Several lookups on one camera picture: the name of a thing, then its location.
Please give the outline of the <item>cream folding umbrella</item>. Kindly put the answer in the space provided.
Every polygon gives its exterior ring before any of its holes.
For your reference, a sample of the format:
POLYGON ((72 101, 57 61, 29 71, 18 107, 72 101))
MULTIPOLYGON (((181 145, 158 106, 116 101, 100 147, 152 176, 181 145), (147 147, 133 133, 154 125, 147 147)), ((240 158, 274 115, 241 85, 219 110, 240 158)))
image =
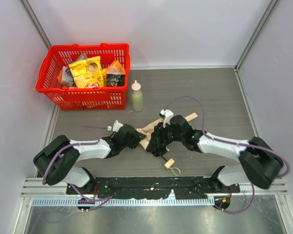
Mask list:
MULTIPOLYGON (((147 126, 145 126, 144 128, 137 128, 136 131, 145 135, 146 137, 144 139, 142 139, 139 143, 140 145, 143 147, 143 149, 146 151, 147 147, 149 145, 149 142, 151 140, 151 134, 154 132, 154 127, 158 124, 158 123, 162 123, 163 119, 159 118, 154 122, 151 122, 150 124, 148 124, 147 126)), ((181 171, 179 168, 174 167, 173 164, 175 163, 175 160, 170 158, 169 160, 167 160, 166 158, 164 158, 163 156, 161 156, 161 158, 165 161, 164 167, 166 169, 169 169, 172 171, 172 173, 175 176, 179 176, 181 174, 181 171)))

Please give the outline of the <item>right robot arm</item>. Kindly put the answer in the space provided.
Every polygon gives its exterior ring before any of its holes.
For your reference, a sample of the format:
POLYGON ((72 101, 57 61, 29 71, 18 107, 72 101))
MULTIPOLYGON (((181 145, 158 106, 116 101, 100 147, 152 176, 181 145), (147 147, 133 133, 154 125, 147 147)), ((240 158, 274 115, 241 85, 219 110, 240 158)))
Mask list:
POLYGON ((268 189, 278 177, 284 163, 272 149, 258 137, 252 140, 233 140, 193 129, 181 115, 164 117, 154 126, 146 151, 162 156, 172 142, 182 143, 189 151, 215 154, 236 161, 233 166, 220 166, 212 175, 224 186, 250 182, 268 189))

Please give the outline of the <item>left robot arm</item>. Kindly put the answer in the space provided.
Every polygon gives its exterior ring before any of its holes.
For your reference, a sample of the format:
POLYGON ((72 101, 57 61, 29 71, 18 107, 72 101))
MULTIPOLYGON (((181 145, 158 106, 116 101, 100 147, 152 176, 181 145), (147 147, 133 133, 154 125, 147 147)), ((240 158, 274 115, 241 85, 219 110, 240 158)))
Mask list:
POLYGON ((69 140, 65 135, 56 137, 33 159, 42 175, 42 183, 49 186, 65 182, 81 194, 94 190, 95 179, 85 167, 75 163, 87 159, 108 159, 117 156, 124 148, 135 149, 146 135, 129 124, 115 122, 112 134, 98 140, 69 140))

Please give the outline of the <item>clear plastic bottle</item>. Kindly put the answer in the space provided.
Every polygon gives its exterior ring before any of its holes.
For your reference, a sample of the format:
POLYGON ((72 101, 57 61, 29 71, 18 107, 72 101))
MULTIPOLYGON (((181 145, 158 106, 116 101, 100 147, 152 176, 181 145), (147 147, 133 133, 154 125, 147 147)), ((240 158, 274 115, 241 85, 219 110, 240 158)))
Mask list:
POLYGON ((141 84, 137 80, 135 80, 131 85, 131 89, 132 107, 136 112, 140 112, 144 107, 141 84))

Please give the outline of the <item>black snack packet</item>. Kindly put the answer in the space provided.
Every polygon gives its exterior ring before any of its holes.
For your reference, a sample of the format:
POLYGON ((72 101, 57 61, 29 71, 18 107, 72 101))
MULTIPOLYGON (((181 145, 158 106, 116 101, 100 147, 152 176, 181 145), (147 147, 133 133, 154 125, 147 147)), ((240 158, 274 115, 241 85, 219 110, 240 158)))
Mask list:
POLYGON ((107 73, 105 77, 108 87, 121 87, 125 85, 125 74, 123 73, 107 73))

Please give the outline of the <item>orange snack bag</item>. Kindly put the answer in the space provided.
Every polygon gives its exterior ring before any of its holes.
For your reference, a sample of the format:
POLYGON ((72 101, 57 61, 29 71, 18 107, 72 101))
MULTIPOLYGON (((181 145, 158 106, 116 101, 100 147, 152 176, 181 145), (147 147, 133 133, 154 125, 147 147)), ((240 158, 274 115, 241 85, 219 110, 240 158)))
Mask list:
POLYGON ((121 63, 118 60, 115 60, 107 68, 103 69, 102 73, 104 76, 107 74, 124 75, 126 71, 121 63))

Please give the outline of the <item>yellow snack bag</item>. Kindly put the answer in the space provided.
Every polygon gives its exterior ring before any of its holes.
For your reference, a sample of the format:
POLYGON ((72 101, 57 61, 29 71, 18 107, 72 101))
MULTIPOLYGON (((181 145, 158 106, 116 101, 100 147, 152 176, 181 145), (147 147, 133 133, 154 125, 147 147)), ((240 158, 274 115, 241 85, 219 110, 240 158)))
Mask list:
POLYGON ((78 89, 105 87, 101 57, 91 57, 69 64, 70 72, 78 89))

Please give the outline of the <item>red plastic shopping basket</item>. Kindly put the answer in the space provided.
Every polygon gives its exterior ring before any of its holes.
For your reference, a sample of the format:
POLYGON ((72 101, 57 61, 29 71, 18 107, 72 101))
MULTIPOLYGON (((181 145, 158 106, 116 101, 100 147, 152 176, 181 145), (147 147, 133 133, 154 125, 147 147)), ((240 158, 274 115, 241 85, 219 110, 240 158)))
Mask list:
POLYGON ((36 90, 46 95, 61 110, 121 110, 126 108, 126 90, 130 72, 130 46, 127 43, 99 45, 53 45, 42 62, 36 90), (69 89, 58 82, 63 66, 75 61, 81 54, 101 57, 104 68, 118 60, 126 71, 125 84, 120 87, 69 89))

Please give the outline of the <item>grey box in basket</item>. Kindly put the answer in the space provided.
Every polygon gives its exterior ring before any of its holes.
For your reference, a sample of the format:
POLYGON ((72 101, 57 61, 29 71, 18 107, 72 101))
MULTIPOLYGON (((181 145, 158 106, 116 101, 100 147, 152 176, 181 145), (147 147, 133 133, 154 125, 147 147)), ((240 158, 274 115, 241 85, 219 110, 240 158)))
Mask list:
POLYGON ((62 86, 71 87, 74 85, 74 79, 66 70, 67 66, 63 66, 58 75, 58 83, 62 86))

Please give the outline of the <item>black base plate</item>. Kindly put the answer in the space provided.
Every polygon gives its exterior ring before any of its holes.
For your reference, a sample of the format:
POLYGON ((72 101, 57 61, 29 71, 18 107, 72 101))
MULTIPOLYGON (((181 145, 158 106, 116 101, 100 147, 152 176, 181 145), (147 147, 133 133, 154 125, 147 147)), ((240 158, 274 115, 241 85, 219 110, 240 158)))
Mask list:
POLYGON ((75 181, 67 183, 66 193, 76 195, 72 188, 76 186, 83 195, 96 195, 103 199, 148 199, 168 198, 174 192, 176 199, 206 198, 208 194, 239 193, 238 184, 223 185, 213 177, 203 176, 170 176, 170 177, 95 177, 87 184, 78 187, 75 181))

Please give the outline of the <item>right wall corner profile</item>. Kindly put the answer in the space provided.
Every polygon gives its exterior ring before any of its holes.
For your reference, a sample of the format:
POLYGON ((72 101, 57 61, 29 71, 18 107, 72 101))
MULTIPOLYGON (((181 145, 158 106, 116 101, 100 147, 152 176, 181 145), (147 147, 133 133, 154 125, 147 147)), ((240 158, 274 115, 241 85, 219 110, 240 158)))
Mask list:
POLYGON ((242 67, 245 59, 249 55, 251 49, 253 48, 254 44, 256 43, 258 37, 260 36, 262 30, 264 29, 265 25, 267 24, 269 18, 271 17, 272 13, 274 12, 275 8, 279 4, 279 0, 270 0, 269 4, 267 5, 264 13, 262 14, 258 24, 256 25, 245 49, 243 50, 234 70, 239 72, 240 68, 242 67))

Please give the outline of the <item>grey wall corner profile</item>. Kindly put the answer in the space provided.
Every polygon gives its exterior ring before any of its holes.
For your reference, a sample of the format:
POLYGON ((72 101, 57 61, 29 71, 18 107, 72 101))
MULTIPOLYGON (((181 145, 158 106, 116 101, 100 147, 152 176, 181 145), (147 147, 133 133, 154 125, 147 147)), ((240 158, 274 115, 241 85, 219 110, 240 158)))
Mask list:
POLYGON ((28 0, 19 0, 19 2, 21 3, 23 9, 25 10, 25 13, 27 14, 30 21, 32 22, 34 28, 36 29, 38 35, 41 38, 43 44, 45 45, 45 47, 47 49, 49 49, 52 44, 51 44, 45 30, 43 29, 38 17, 36 16, 30 2, 28 0))

